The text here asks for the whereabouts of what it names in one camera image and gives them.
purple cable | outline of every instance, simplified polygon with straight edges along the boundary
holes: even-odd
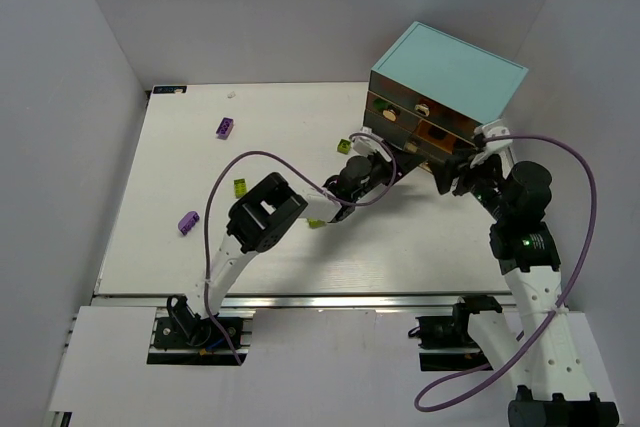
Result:
[[[596,226],[596,214],[597,214],[597,210],[598,210],[598,192],[597,192],[597,189],[596,189],[596,179],[595,179],[595,177],[593,175],[593,171],[591,170],[591,167],[589,167],[589,164],[587,163],[586,159],[577,150],[575,150],[573,147],[565,144],[564,142],[561,142],[559,140],[553,139],[551,137],[547,137],[546,135],[502,135],[502,136],[498,136],[498,137],[491,137],[489,139],[486,139],[486,141],[487,142],[496,142],[498,140],[509,140],[509,139],[514,139],[514,140],[520,140],[520,139],[541,140],[543,142],[548,142],[550,144],[557,145],[561,149],[564,149],[567,152],[569,152],[571,155],[573,155],[578,160],[578,162],[580,162],[580,164],[584,168],[584,171],[587,174],[587,178],[589,180],[589,188],[591,190],[591,212],[590,212],[590,215],[589,215],[589,226],[587,228],[587,234],[586,234],[585,239],[584,239],[584,245],[582,246],[582,251],[580,252],[580,257],[578,257],[578,262],[576,263],[576,267],[575,267],[575,269],[573,269],[573,272],[571,274],[571,277],[569,278],[569,281],[567,282],[567,286],[566,286],[565,290],[558,297],[558,300],[556,302],[556,307],[561,307],[564,304],[564,301],[566,300],[567,296],[571,292],[571,289],[573,289],[573,286],[575,285],[576,280],[578,280],[578,276],[580,275],[580,272],[582,271],[582,266],[584,265],[584,261],[587,258],[587,253],[589,252],[589,247],[591,246],[591,240],[593,238],[593,232],[594,232],[595,226]],[[420,405],[420,400],[422,400],[422,397],[424,397],[425,394],[427,392],[429,392],[431,389],[433,389],[434,387],[436,387],[436,386],[438,386],[438,385],[440,385],[440,384],[442,384],[444,382],[447,382],[448,380],[456,379],[456,378],[462,377],[464,375],[468,375],[468,374],[472,374],[474,372],[479,372],[480,370],[484,370],[487,367],[489,367],[489,364],[483,364],[483,365],[481,365],[479,367],[476,367],[476,368],[471,369],[471,370],[466,370],[464,372],[456,372],[454,374],[449,374],[449,375],[447,375],[445,377],[442,377],[442,378],[430,383],[424,389],[422,389],[420,391],[420,393],[416,396],[415,400],[413,401],[413,405],[420,412],[437,412],[439,410],[444,410],[444,409],[447,409],[449,407],[453,407],[454,405],[457,405],[460,402],[464,402],[465,400],[473,397],[477,393],[482,392],[484,389],[486,389],[487,387],[492,385],[494,382],[496,382],[505,373],[507,373],[511,367],[513,367],[522,357],[524,357],[524,355],[531,348],[531,346],[544,333],[545,329],[549,326],[549,324],[551,323],[551,321],[553,320],[555,315],[556,315],[556,311],[555,310],[550,311],[547,314],[547,317],[542,321],[540,326],[535,330],[535,332],[531,335],[531,337],[529,339],[527,339],[524,344],[522,344],[522,346],[520,347],[520,349],[518,349],[518,351],[515,353],[515,355],[506,364],[504,364],[502,367],[500,367],[498,370],[496,370],[493,374],[491,374],[491,376],[488,379],[486,379],[485,381],[481,382],[480,384],[478,384],[474,388],[468,390],[464,394],[459,395],[458,397],[455,397],[455,398],[453,398],[451,400],[448,400],[447,402],[442,402],[441,404],[437,404],[437,405],[434,405],[434,406],[431,406],[431,407],[423,407],[423,406]]]
[[[374,142],[378,143],[380,145],[380,147],[382,147],[384,149],[384,151],[391,157],[391,164],[392,164],[392,169],[393,169],[391,178],[393,180],[395,180],[396,175],[398,173],[398,165],[396,164],[396,160],[395,160],[395,157],[393,156],[393,152],[391,152],[391,149],[389,149],[389,147],[387,147],[382,141],[380,141],[379,139],[377,139],[373,135],[365,134],[363,132],[356,132],[356,133],[351,134],[349,136],[349,140],[353,140],[356,137],[366,137],[368,139],[371,139]],[[380,192],[380,195],[378,195],[376,198],[374,198],[373,200],[370,200],[368,202],[362,202],[362,203],[347,202],[346,200],[341,200],[341,199],[338,199],[338,198],[334,197],[331,194],[328,194],[327,192],[325,192],[325,190],[322,187],[318,186],[317,184],[315,184],[314,182],[309,180],[302,172],[300,172],[298,169],[296,169],[291,164],[289,164],[286,160],[278,157],[275,154],[271,154],[269,152],[264,152],[262,150],[252,150],[252,151],[249,151],[249,152],[245,152],[244,154],[240,154],[235,159],[233,159],[231,162],[229,162],[229,165],[227,165],[224,168],[224,170],[218,176],[216,182],[213,184],[213,188],[211,189],[211,192],[209,193],[209,198],[207,199],[207,207],[206,207],[205,212],[204,212],[204,256],[205,256],[205,261],[206,261],[206,265],[205,265],[205,282],[204,282],[204,308],[205,308],[205,310],[207,312],[207,315],[211,319],[211,322],[213,322],[213,325],[215,325],[218,328],[218,330],[220,331],[220,333],[222,334],[224,339],[227,341],[227,345],[229,345],[229,349],[231,350],[231,353],[233,353],[233,356],[235,357],[236,362],[238,363],[238,365],[242,365],[242,361],[240,360],[240,356],[238,355],[238,352],[236,351],[235,347],[233,346],[233,342],[231,341],[231,338],[229,337],[229,334],[227,333],[225,328],[222,326],[222,324],[220,324],[220,322],[218,322],[218,319],[215,318],[215,316],[211,312],[211,307],[209,306],[209,277],[211,276],[211,249],[209,247],[209,215],[211,214],[211,203],[213,202],[213,196],[218,191],[218,188],[220,187],[220,184],[222,183],[222,179],[225,177],[225,175],[227,175],[229,173],[229,171],[231,170],[231,168],[234,165],[236,165],[238,162],[240,162],[245,157],[249,157],[249,156],[252,156],[252,155],[262,155],[264,157],[269,157],[269,158],[271,158],[273,160],[277,160],[278,162],[283,164],[285,167],[287,167],[289,170],[291,170],[291,172],[293,172],[298,177],[300,177],[303,181],[305,181],[307,184],[309,184],[313,189],[315,189],[318,192],[320,192],[322,195],[325,195],[327,198],[329,198],[329,199],[331,199],[331,200],[333,200],[335,202],[338,202],[341,205],[346,205],[346,206],[349,206],[349,207],[366,207],[368,205],[374,204],[377,201],[379,201],[382,197],[384,197],[387,194],[387,192],[389,192],[389,189],[391,189],[391,187],[393,186],[393,182],[389,182],[389,185],[387,185],[385,187],[385,189],[382,192]]]

